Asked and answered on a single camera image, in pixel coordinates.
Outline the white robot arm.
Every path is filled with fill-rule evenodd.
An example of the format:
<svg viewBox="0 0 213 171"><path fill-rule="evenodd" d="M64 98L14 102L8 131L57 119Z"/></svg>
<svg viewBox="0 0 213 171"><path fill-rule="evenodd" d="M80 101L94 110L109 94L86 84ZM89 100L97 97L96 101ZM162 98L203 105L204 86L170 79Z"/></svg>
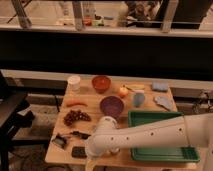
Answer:
<svg viewBox="0 0 213 171"><path fill-rule="evenodd" d="M117 129L111 116L102 117L85 141L90 159L112 149L135 147L206 147L203 171L213 171L213 113L179 116L136 127Z"/></svg>

